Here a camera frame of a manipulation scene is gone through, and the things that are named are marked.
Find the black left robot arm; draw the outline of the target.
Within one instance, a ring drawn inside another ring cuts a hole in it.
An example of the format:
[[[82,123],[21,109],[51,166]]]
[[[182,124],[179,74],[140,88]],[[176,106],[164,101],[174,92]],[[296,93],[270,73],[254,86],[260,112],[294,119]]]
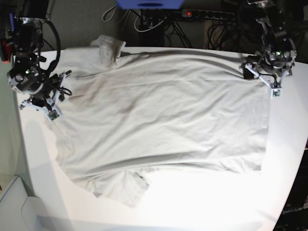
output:
[[[262,47],[254,55],[246,56],[240,68],[246,80],[260,79],[278,97],[282,93],[282,81],[292,74],[297,51],[292,38],[284,27],[284,21],[275,0],[244,0],[237,13],[240,31],[245,33],[243,11],[249,8],[250,16],[261,25]]]

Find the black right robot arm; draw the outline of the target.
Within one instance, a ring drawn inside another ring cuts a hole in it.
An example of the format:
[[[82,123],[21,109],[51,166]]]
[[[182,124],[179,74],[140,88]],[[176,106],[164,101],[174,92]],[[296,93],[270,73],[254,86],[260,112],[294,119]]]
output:
[[[62,116],[58,102],[72,92],[63,87],[65,79],[71,71],[53,74],[60,61],[61,42],[54,24],[49,19],[48,0],[23,0],[17,6],[14,21],[17,23],[10,39],[0,42],[0,53],[8,52],[8,43],[12,43],[14,63],[7,74],[10,88],[29,98],[22,101],[20,109],[31,107],[43,111],[46,117],[53,121]],[[40,64],[46,62],[41,54],[43,44],[43,24],[50,27],[55,36],[56,57],[50,62],[47,69],[42,69]]]

